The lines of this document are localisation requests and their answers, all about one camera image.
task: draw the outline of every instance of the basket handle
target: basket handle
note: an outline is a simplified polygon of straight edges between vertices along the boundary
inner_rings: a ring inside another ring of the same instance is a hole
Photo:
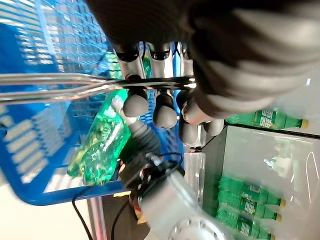
[[[0,86],[83,84],[85,86],[61,90],[0,93],[0,104],[28,104],[75,100],[119,89],[144,87],[146,89],[194,88],[193,76],[117,80],[81,73],[33,73],[1,74]]]

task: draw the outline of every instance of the black cable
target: black cable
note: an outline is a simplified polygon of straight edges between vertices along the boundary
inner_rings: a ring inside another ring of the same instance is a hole
[[[76,202],[76,199],[77,199],[79,196],[81,196],[82,194],[84,194],[86,191],[88,191],[88,190],[91,189],[92,187],[93,187],[93,186],[88,186],[88,187],[86,187],[86,188],[83,189],[81,192],[79,192],[78,194],[76,194],[76,195],[73,197],[73,199],[72,199],[73,208],[74,208],[76,214],[78,215],[78,217],[80,218],[81,223],[82,223],[82,225],[83,225],[83,227],[84,227],[84,230],[85,230],[85,232],[86,232],[89,240],[93,240],[92,235],[91,235],[91,232],[90,232],[90,230],[89,230],[89,228],[88,228],[88,226],[87,226],[84,218],[82,217],[81,213],[79,212],[79,210],[78,210],[75,202]]]
[[[183,163],[184,161],[184,156],[179,153],[179,152],[168,152],[168,153],[163,153],[160,156],[167,156],[167,155],[179,155],[180,156],[180,161],[177,162],[177,164],[171,168],[170,170],[168,170],[164,175],[162,175],[161,177],[155,179],[148,187],[145,191],[143,191],[143,194],[141,195],[141,197],[147,195],[147,193],[150,192],[151,189],[154,188],[155,185],[157,185],[159,182],[165,180],[170,174],[172,174],[174,171],[176,171],[180,165]]]
[[[112,228],[111,228],[111,240],[115,240],[115,228],[116,228],[117,221],[118,221],[121,213],[124,211],[124,209],[126,208],[126,206],[128,204],[129,204],[129,200],[125,201],[125,203],[122,205],[122,207],[120,208],[119,212],[115,216],[115,219],[113,220]]]
[[[180,161],[173,167],[171,168],[168,172],[166,172],[163,176],[159,177],[158,179],[156,179],[144,192],[143,195],[145,195],[146,193],[148,193],[156,184],[158,184],[160,181],[164,180],[166,177],[168,177],[171,173],[173,173],[175,170],[177,170],[180,165],[182,164],[182,162],[184,161],[184,156],[181,153],[178,152],[168,152],[168,153],[164,153],[161,154],[160,157],[162,156],[167,156],[167,155],[178,155],[180,156]],[[126,206],[129,204],[129,200],[125,201],[125,203],[122,205],[122,207],[120,208],[119,212],[117,213],[117,215],[115,216],[115,219],[112,223],[112,227],[111,227],[111,240],[115,240],[115,228],[116,228],[116,224],[118,222],[118,219],[121,215],[121,213],[124,211],[124,209],[126,208]]]
[[[180,156],[180,161],[179,161],[173,168],[171,168],[168,173],[165,174],[166,177],[169,176],[170,174],[172,174],[175,170],[177,170],[177,169],[181,166],[181,164],[183,163],[183,161],[184,161],[184,156],[183,156],[181,153],[179,153],[179,152],[163,153],[163,154],[160,154],[160,157],[162,157],[162,156],[168,156],[168,155],[178,155],[178,156]]]
[[[141,60],[143,61],[146,55],[146,42],[143,42],[143,52],[142,52],[142,56],[141,56]]]

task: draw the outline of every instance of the yellow bottle cap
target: yellow bottle cap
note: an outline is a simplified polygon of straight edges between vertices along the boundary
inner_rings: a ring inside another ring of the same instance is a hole
[[[301,129],[307,129],[309,126],[309,120],[302,119]]]
[[[281,222],[281,220],[282,220],[282,215],[281,215],[280,213],[277,213],[277,214],[276,214],[276,220],[277,220],[278,222]]]
[[[284,208],[286,206],[286,200],[281,199],[280,201],[280,207]]]

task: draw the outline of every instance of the green plastic bottle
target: green plastic bottle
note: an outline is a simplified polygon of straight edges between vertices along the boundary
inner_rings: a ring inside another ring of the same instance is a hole
[[[289,116],[285,113],[272,110],[259,110],[252,113],[234,115],[226,119],[230,124],[243,124],[247,126],[267,128],[267,129],[287,129],[303,128],[306,129],[309,121]]]
[[[143,68],[144,68],[144,73],[145,73],[145,78],[149,79],[151,78],[151,63],[150,60],[147,56],[144,56],[142,60]]]
[[[241,212],[257,216],[262,219],[274,219],[278,222],[280,222],[282,219],[281,214],[271,211],[265,207],[265,205],[259,202],[254,202],[229,191],[220,191],[218,200],[219,204],[227,204]]]
[[[273,234],[265,231],[255,221],[247,219],[237,213],[219,208],[215,217],[219,222],[233,228],[245,236],[255,239],[276,240],[276,237]]]
[[[228,191],[253,202],[268,205],[286,206],[286,201],[276,197],[263,187],[223,176],[219,183],[220,191]]]
[[[120,152],[131,132],[111,106],[113,98],[127,98],[125,89],[110,92],[94,118],[84,144],[68,166],[72,177],[82,176],[86,185],[103,184],[115,171]]]

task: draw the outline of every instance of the plastic basket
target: plastic basket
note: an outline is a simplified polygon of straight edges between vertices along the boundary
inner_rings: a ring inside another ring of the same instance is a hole
[[[82,0],[0,0],[0,74],[120,71],[110,44]],[[54,88],[65,88],[55,85]],[[48,89],[17,86],[14,91]],[[1,87],[2,92],[13,90]],[[68,163],[104,101],[103,94],[73,102],[0,105],[0,167],[15,194],[33,205],[71,201],[84,188],[67,175]],[[141,119],[152,125],[149,111]],[[177,126],[158,129],[162,151],[183,152]],[[120,181],[90,188],[80,198],[123,191]]]

